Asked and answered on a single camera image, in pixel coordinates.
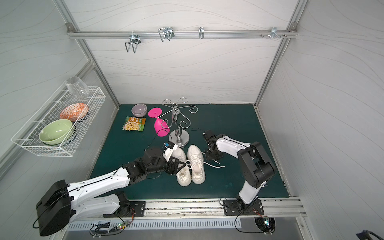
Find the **white knit sneaker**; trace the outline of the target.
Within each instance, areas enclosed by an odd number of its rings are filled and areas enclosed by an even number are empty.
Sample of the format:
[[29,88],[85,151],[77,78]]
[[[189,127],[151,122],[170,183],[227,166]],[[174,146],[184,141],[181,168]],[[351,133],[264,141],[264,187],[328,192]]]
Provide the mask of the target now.
[[[187,163],[187,157],[181,148],[177,148],[172,157],[179,159],[182,163]],[[187,166],[184,166],[177,174],[177,181],[180,186],[186,187],[192,182],[190,170]]]
[[200,185],[206,179],[204,170],[204,157],[202,151],[195,145],[190,145],[187,152],[187,157],[192,170],[192,181]]

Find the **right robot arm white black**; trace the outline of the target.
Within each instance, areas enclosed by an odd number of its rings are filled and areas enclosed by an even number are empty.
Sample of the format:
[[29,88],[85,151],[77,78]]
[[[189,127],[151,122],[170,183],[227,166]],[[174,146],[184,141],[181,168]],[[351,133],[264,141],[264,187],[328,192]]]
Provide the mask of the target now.
[[245,178],[239,198],[244,206],[249,206],[277,173],[277,168],[266,150],[259,142],[243,143],[224,134],[215,135],[211,130],[204,132],[203,137],[208,145],[205,150],[208,161],[218,161],[225,154],[239,160]]

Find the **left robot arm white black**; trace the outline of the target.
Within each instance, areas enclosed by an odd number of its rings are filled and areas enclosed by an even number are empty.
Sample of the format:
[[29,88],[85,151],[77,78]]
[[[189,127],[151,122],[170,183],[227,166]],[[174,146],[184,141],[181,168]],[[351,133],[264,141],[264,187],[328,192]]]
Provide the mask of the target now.
[[40,236],[50,236],[69,223],[93,216],[134,217],[139,215],[124,192],[104,194],[137,184],[149,174],[165,172],[176,175],[187,164],[183,150],[174,146],[166,150],[151,148],[143,157],[122,165],[108,174],[81,181],[55,182],[37,203],[37,220],[33,228]]

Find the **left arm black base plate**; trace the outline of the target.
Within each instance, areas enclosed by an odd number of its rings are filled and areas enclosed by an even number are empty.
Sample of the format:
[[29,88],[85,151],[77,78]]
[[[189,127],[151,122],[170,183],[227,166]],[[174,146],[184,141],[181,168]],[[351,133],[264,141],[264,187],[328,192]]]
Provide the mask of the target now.
[[119,208],[112,214],[103,214],[104,218],[129,218],[143,217],[145,213],[145,201],[127,201],[119,203]]

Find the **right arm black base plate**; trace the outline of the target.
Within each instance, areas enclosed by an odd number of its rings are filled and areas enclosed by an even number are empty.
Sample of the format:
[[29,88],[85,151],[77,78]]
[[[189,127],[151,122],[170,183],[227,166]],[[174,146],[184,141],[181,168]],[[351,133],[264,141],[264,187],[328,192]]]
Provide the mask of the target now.
[[220,200],[224,208],[225,216],[262,216],[265,214],[264,207],[260,199],[255,199],[250,204],[244,204],[241,200]]

